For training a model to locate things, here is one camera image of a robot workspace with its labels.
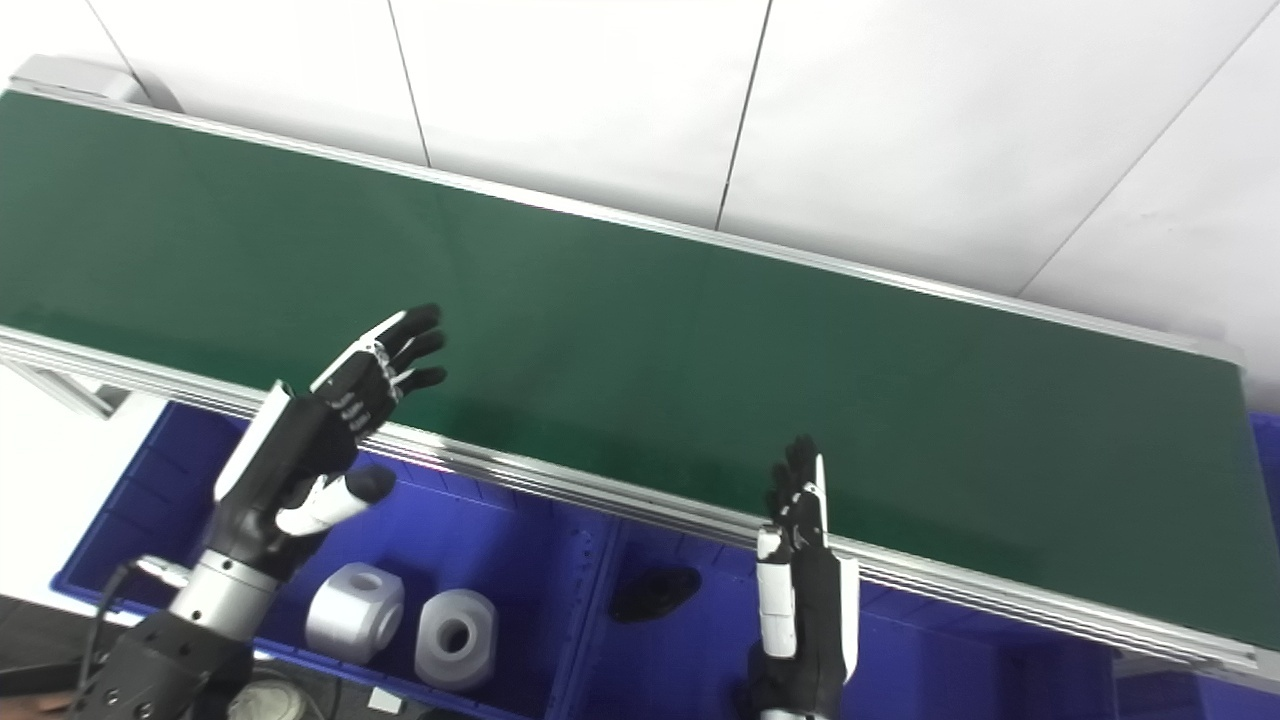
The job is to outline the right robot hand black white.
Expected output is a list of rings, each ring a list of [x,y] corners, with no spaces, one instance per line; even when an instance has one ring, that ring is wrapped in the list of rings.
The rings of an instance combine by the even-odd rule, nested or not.
[[[748,715],[838,719],[858,665],[859,564],[829,546],[826,464],[812,437],[795,438],[771,477],[755,543],[760,639],[748,661]]]

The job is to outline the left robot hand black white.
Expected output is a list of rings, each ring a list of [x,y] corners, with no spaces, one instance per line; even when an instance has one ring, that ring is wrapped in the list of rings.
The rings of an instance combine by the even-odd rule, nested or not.
[[[417,360],[444,346],[435,304],[396,313],[296,393],[274,384],[215,484],[207,548],[288,582],[337,524],[384,500],[385,468],[356,468],[358,445],[407,395],[438,386],[442,366]]]

